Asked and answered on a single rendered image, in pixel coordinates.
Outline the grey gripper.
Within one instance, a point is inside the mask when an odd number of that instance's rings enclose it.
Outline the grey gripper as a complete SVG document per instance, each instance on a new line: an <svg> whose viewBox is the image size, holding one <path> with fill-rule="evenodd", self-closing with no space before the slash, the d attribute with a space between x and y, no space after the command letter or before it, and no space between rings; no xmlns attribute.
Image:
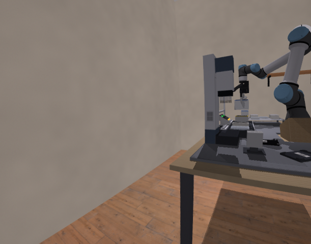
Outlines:
<svg viewBox="0 0 311 244"><path fill-rule="evenodd" d="M249 81L239 81L239 83L242 83L243 85L240 88L240 102L242 103L242 100L247 99L247 96L244 95L244 93L249 93Z"/></svg>

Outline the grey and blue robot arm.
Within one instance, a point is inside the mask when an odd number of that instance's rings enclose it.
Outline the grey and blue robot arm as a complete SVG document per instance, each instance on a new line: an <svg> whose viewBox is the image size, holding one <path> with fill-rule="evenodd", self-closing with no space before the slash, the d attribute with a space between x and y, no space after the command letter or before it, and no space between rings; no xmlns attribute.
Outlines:
<svg viewBox="0 0 311 244"><path fill-rule="evenodd" d="M303 91L297 83L303 57L311 51L311 32L305 26L293 29L288 35L290 52L260 69L259 64L240 65L239 81L246 81L252 73L260 79L287 64L283 81L275 88L274 97L286 105L288 118L310 118L305 106ZM297 92L298 91L298 92ZM285 120L286 120L285 119Z"/></svg>

